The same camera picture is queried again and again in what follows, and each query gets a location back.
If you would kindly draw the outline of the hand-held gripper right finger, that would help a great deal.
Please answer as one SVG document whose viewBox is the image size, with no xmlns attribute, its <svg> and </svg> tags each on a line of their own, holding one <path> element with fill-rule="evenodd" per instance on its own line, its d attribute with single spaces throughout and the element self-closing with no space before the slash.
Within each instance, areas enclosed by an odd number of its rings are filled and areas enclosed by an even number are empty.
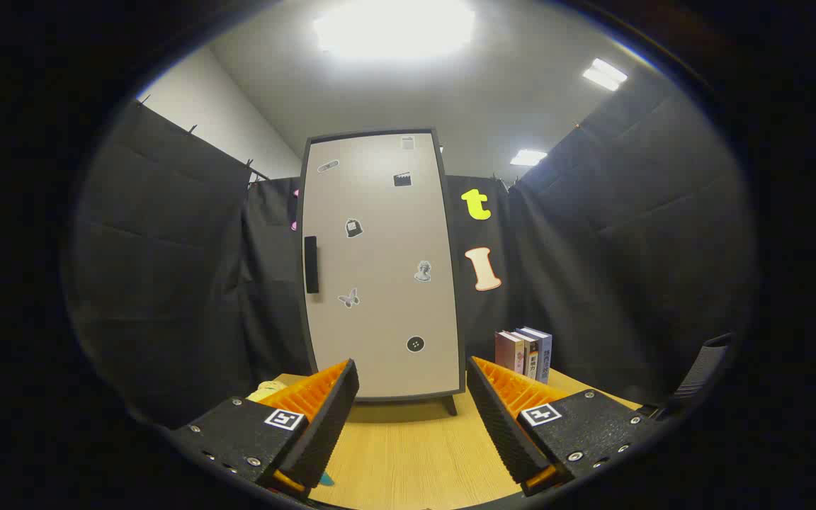
<svg viewBox="0 0 816 510">
<path fill-rule="evenodd" d="M 602 391 L 559 391 L 477 356 L 467 362 L 467 389 L 526 497 L 613 467 L 661 427 Z"/>
</svg>

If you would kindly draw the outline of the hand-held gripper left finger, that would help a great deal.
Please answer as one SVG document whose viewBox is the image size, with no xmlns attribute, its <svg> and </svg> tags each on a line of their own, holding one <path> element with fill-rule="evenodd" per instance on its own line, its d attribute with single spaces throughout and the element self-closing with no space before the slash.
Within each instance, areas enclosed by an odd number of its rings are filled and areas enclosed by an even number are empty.
<svg viewBox="0 0 816 510">
<path fill-rule="evenodd" d="M 181 454 L 237 483 L 307 497 L 319 485 L 359 390 L 347 358 L 259 400 L 231 397 L 169 429 Z"/>
</svg>

